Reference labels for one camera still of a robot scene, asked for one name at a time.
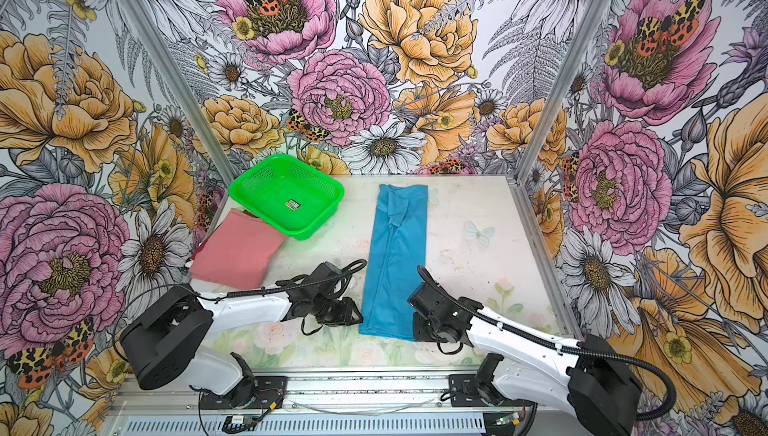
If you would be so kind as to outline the blue t shirt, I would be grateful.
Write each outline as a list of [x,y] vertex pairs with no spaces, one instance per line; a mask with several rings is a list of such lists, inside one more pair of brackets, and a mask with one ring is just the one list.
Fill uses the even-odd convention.
[[422,284],[426,262],[428,188],[381,185],[376,202],[362,300],[367,336],[414,339],[408,299]]

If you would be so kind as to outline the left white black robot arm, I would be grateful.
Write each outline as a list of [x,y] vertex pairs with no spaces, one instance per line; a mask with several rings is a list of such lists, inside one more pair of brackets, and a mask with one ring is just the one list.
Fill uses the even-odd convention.
[[343,268],[324,262],[309,275],[221,295],[174,285],[122,331],[120,349],[143,390],[179,380],[226,406],[245,407],[260,393],[253,371],[241,355],[205,347],[206,337],[309,317],[321,327],[359,325],[362,313],[345,291],[366,265],[364,259]]

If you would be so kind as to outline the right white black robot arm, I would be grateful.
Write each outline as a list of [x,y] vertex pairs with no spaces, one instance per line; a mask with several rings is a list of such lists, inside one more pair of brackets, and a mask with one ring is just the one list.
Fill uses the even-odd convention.
[[534,330],[427,283],[408,302],[415,322],[437,342],[485,352],[475,375],[484,402],[526,400],[574,416],[593,435],[631,434],[642,384],[605,340]]

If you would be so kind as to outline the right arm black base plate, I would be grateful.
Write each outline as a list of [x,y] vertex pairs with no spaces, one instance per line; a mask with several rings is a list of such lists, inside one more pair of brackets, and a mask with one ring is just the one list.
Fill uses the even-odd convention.
[[477,375],[448,376],[448,402],[452,407],[492,407],[499,402],[491,382]]

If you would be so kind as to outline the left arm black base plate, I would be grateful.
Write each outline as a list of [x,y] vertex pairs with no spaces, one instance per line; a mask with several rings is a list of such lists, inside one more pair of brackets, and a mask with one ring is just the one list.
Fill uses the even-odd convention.
[[267,409],[272,403],[282,407],[288,378],[255,376],[245,378],[223,396],[204,392],[199,403],[202,410]]

